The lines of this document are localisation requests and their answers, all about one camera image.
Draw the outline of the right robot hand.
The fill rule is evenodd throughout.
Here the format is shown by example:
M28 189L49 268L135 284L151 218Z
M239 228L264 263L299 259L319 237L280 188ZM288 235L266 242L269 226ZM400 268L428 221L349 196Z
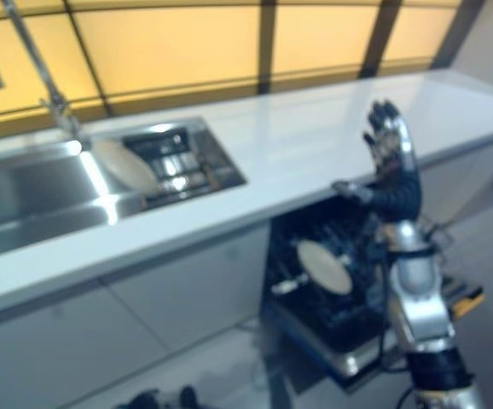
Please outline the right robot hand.
M422 187L408 125L389 100L373 103L368 123L371 130L362 138L374 163L374 182L335 181L332 189L367 206L384 222L415 222L421 213Z

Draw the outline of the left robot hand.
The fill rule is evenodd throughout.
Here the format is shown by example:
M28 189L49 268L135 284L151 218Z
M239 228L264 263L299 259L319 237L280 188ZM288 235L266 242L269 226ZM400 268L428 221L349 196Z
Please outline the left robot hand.
M123 405L125 409L160 409L159 391L151 389L142 391Z

